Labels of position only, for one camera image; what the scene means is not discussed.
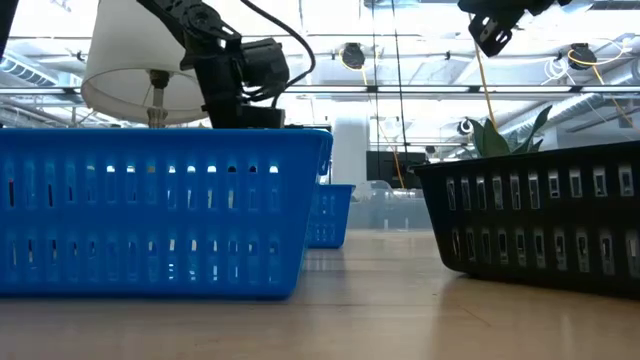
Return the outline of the black plastic basket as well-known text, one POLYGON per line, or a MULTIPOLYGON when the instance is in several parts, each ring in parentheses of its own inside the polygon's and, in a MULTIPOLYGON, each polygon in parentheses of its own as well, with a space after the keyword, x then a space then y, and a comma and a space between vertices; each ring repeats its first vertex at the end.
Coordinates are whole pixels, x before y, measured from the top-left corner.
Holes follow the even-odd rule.
POLYGON ((640 141, 413 171, 447 268, 640 300, 640 141))

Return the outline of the clear plastic container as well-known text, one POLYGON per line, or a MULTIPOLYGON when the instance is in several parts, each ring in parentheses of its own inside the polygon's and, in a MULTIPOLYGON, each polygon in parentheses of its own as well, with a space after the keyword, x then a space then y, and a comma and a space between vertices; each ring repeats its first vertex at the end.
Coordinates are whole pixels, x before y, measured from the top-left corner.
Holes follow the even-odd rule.
POLYGON ((432 228, 421 189, 396 189, 382 180, 356 186, 351 195, 348 229, 418 231, 432 228))

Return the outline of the white building column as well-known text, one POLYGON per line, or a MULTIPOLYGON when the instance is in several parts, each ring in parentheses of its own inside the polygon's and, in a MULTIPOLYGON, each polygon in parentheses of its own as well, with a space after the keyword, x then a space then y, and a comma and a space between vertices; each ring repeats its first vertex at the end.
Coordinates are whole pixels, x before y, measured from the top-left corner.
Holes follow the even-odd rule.
POLYGON ((332 182, 358 185, 367 179, 369 122, 366 118, 336 118, 332 126, 332 182))

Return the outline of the green plant in white pot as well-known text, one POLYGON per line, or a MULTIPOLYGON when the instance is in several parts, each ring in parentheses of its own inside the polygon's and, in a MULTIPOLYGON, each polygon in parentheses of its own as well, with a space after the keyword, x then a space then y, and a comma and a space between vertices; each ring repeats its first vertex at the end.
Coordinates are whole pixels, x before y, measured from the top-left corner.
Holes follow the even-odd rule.
POLYGON ((479 156, 488 158, 538 152, 543 139, 534 143, 533 137, 548 121, 548 116, 552 108, 553 106, 550 105, 538 114, 527 137, 514 149, 509 147, 507 140, 498 133, 490 120, 481 124, 476 120, 469 119, 469 123, 472 125, 474 147, 479 156))

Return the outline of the blue plastic basket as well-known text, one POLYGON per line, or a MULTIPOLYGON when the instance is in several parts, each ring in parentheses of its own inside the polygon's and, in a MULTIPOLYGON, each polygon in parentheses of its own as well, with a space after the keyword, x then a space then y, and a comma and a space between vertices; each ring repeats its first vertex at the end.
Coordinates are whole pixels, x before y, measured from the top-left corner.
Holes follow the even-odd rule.
POLYGON ((0 296, 286 298, 332 142, 311 129, 2 129, 0 296))
POLYGON ((346 235, 354 185, 323 184, 314 194, 305 243, 310 249, 339 249, 346 235))

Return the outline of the white shade silver table lamp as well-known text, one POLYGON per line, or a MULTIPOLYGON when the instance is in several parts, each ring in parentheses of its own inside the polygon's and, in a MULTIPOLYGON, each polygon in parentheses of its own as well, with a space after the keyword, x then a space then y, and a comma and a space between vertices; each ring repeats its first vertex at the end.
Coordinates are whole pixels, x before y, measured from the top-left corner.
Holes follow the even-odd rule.
POLYGON ((81 95, 87 106, 122 120, 148 124, 153 71, 166 72, 165 125, 202 120, 204 104, 194 71, 179 68, 184 48, 136 0, 100 0, 81 95))

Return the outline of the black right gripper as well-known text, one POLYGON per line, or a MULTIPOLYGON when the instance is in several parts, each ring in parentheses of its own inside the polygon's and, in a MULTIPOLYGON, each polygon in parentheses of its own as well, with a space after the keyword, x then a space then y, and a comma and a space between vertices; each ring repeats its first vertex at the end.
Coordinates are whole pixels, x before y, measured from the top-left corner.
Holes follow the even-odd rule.
POLYGON ((458 0, 457 5, 463 11, 481 15, 504 15, 528 11, 539 15, 554 4, 566 6, 573 0, 458 0))

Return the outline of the black monitor screen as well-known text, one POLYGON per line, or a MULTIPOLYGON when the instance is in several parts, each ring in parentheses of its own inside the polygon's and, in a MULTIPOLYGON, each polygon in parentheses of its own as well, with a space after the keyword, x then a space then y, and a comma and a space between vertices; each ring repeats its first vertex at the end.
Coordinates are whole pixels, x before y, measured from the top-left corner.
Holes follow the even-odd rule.
POLYGON ((418 189, 420 180, 409 169, 425 163, 425 153, 367 151, 366 178, 368 181, 385 181, 394 189, 418 189))

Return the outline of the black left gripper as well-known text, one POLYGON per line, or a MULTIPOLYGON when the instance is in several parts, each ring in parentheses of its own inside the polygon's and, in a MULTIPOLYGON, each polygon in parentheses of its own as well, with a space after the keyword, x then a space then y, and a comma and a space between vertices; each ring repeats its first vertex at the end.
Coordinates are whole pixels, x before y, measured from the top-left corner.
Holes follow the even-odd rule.
POLYGON ((229 42, 218 53, 198 56, 195 73, 204 98, 202 109, 211 124, 219 129, 271 128, 284 126, 285 112, 274 105, 260 107, 260 101, 250 101, 241 82, 243 43, 229 42))

